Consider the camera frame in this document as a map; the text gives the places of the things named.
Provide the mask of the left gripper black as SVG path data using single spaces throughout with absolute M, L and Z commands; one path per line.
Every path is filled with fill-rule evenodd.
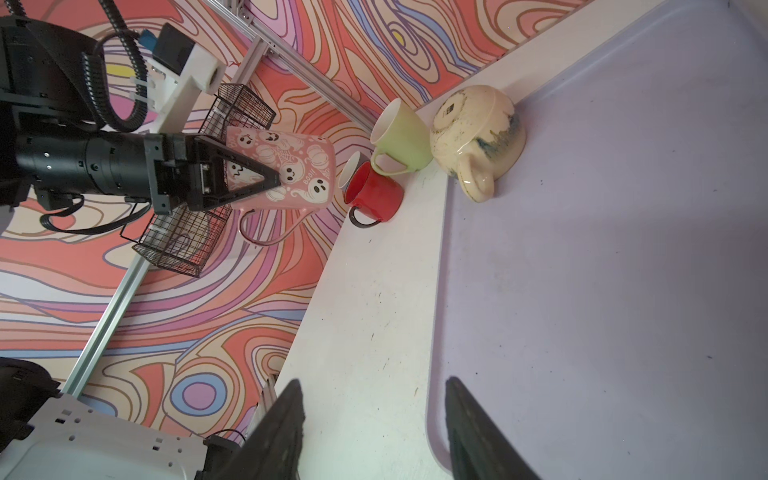
M 208 211 L 281 185 L 279 172 L 205 135 L 143 137 L 154 212 L 168 215 L 181 204 Z

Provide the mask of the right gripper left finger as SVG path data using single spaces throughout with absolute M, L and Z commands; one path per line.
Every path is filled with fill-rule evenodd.
M 297 479 L 304 420 L 303 392 L 299 380 L 293 379 L 267 411 L 252 436 L 213 478 Z

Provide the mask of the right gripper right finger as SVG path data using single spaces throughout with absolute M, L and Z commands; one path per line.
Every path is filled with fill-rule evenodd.
M 446 381 L 445 408 L 454 479 L 539 479 L 457 377 Z

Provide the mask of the pink patterned mug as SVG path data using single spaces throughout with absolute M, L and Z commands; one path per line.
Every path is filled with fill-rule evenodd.
M 286 240 L 312 214 L 328 207 L 337 191 L 336 156 L 332 143 L 323 137 L 278 132 L 244 126 L 230 126 L 225 144 L 258 166 L 279 174 L 279 185 L 237 200 L 242 212 L 238 230 L 246 241 L 268 247 Z M 250 215 L 264 210 L 288 210 L 298 217 L 277 235 L 245 231 Z

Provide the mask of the lavender mug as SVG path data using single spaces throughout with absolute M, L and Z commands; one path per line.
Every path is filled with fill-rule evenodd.
M 348 188 L 354 174 L 368 161 L 369 158 L 360 151 L 356 151 L 350 155 L 348 160 L 344 163 L 341 173 L 337 177 L 337 186 L 341 191 L 345 191 Z

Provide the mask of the red mug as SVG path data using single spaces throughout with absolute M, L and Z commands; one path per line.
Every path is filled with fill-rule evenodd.
M 350 206 L 351 223 L 358 228 L 371 228 L 392 220 L 404 196 L 405 190 L 398 182 L 380 175 L 366 162 L 352 176 L 344 201 Z

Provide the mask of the light green mug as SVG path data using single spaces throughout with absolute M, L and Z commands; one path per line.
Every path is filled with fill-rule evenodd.
M 400 98 L 392 100 L 378 117 L 370 142 L 374 146 L 370 164 L 379 175 L 391 177 L 420 171 L 433 160 L 427 125 Z M 377 163 L 380 155 L 389 157 L 403 168 L 385 170 Z

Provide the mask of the beige ceramic teapot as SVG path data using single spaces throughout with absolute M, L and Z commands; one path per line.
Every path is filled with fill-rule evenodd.
M 435 114 L 431 152 L 476 203 L 495 195 L 495 181 L 520 158 L 527 133 L 513 101 L 488 85 L 454 92 Z

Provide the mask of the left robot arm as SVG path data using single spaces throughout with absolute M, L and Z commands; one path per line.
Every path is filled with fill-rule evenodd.
M 276 170 L 183 127 L 199 95 L 220 85 L 223 65 L 171 25 L 130 29 L 102 3 L 111 36 L 135 73 L 134 107 L 110 101 L 104 44 L 30 19 L 18 1 L 1 20 L 1 202 L 34 191 L 41 222 L 70 216 L 89 194 L 121 196 L 130 219 L 180 206 L 216 214 L 276 188 Z M 61 389 L 42 366 L 1 362 L 1 475 L 5 479 L 213 477 L 237 444 L 181 439 L 107 417 Z

